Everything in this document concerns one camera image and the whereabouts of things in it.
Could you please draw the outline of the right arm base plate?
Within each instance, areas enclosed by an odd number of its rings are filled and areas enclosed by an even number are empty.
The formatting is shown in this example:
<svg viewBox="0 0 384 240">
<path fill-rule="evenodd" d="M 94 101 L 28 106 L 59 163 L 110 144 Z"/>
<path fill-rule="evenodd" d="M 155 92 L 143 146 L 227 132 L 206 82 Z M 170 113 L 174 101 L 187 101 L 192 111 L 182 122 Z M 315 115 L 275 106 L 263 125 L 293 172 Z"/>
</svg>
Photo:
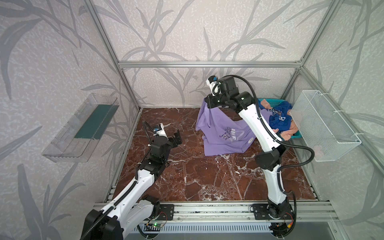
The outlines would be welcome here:
<svg viewBox="0 0 384 240">
<path fill-rule="evenodd" d="M 268 204 L 252 204 L 250 211 L 253 213 L 255 220 L 286 221 L 293 220 L 295 217 L 295 210 L 292 206 L 276 214 L 273 213 L 273 209 Z"/>
</svg>

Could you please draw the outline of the purple t-shirt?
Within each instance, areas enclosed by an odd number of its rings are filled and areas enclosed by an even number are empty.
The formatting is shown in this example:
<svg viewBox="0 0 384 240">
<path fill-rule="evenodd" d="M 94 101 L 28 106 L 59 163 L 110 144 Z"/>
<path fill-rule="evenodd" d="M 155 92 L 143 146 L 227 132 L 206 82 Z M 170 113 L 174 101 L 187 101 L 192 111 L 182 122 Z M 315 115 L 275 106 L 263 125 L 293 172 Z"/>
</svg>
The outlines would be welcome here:
<svg viewBox="0 0 384 240">
<path fill-rule="evenodd" d="M 221 109 L 202 102 L 196 131 L 203 132 L 205 156 L 244 153 L 257 138 L 245 120 L 233 121 Z"/>
</svg>

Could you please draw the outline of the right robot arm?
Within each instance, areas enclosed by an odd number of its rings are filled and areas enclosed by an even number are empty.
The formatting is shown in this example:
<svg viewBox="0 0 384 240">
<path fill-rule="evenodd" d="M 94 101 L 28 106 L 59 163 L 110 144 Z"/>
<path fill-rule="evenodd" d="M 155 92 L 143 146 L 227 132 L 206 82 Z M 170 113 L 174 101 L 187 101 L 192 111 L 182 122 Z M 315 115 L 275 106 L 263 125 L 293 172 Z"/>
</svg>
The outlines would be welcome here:
<svg viewBox="0 0 384 240">
<path fill-rule="evenodd" d="M 280 219 L 285 213 L 291 211 L 288 196 L 293 192 L 286 192 L 281 178 L 283 169 L 288 166 L 281 164 L 281 159 L 286 148 L 303 149 L 310 152 L 308 160 L 303 165 L 309 164 L 315 158 L 312 148 L 306 146 L 290 145 L 273 132 L 267 121 L 263 118 L 259 100 L 253 88 L 249 92 L 240 93 L 235 83 L 239 79 L 251 84 L 237 75 L 228 75 L 222 78 L 210 76 L 206 83 L 211 93 L 205 97 L 208 108 L 228 107 L 234 110 L 250 127 L 261 144 L 263 152 L 256 156 L 256 162 L 262 168 L 268 187 L 267 214 L 272 219 Z"/>
</svg>

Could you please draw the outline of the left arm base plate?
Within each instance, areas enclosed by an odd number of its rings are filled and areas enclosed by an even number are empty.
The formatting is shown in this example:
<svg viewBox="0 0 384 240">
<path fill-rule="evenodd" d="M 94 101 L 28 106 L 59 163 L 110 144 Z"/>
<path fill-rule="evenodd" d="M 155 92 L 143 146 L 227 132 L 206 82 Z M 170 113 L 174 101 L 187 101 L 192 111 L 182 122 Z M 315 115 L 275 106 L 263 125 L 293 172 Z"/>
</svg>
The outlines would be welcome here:
<svg viewBox="0 0 384 240">
<path fill-rule="evenodd" d="M 175 205 L 174 204 L 155 204 L 148 218 L 144 221 L 159 220 L 159 221 L 171 221 L 174 218 Z"/>
</svg>

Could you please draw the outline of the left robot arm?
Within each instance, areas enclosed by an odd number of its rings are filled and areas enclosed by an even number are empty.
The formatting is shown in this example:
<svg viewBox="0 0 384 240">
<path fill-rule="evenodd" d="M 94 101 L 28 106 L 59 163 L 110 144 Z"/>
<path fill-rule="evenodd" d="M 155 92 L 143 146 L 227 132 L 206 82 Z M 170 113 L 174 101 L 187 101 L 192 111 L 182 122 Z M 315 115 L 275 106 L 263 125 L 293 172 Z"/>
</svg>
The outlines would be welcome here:
<svg viewBox="0 0 384 240">
<path fill-rule="evenodd" d="M 147 137 L 149 149 L 135 169 L 135 175 L 128 185 L 101 210 L 91 210 L 85 218 L 82 240 L 125 240 L 144 220 L 160 215 L 157 198 L 143 194 L 161 176 L 168 166 L 173 148 L 182 144 L 180 131 L 168 137 L 163 124 L 151 129 Z"/>
</svg>

